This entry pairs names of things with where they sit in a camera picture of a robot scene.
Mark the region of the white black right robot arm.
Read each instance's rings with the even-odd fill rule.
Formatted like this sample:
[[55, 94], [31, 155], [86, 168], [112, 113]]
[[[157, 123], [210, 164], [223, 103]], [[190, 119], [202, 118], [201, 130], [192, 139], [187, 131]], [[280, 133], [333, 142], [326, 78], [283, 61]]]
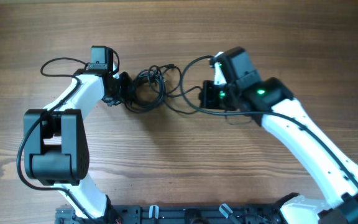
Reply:
[[324, 200], [294, 194], [278, 207], [285, 223], [358, 223], [358, 165], [325, 135], [277, 78], [262, 80], [242, 47], [210, 56], [202, 109], [244, 113], [276, 137], [312, 176]]

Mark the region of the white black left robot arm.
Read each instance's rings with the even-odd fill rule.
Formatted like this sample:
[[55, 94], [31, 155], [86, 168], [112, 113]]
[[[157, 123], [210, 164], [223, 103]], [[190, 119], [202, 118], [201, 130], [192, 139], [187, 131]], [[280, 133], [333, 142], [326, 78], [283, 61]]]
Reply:
[[20, 180], [39, 191], [58, 191], [80, 223], [121, 223], [109, 197], [88, 173], [90, 153], [84, 119], [97, 102], [119, 105], [131, 79], [119, 71], [119, 57], [107, 46], [93, 46], [91, 60], [69, 77], [70, 86], [42, 109], [24, 115], [24, 138], [16, 169]]

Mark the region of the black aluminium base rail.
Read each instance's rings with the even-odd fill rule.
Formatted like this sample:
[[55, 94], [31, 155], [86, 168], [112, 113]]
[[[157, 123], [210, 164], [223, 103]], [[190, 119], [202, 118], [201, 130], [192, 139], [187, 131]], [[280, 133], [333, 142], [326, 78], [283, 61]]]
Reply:
[[75, 223], [123, 223], [123, 224], [264, 224], [285, 223], [277, 208], [271, 204], [250, 204], [243, 206], [197, 206], [161, 207], [152, 205], [141, 207], [113, 206], [106, 210], [105, 216], [89, 220], [81, 218], [75, 209], [62, 206], [56, 209], [55, 224]]

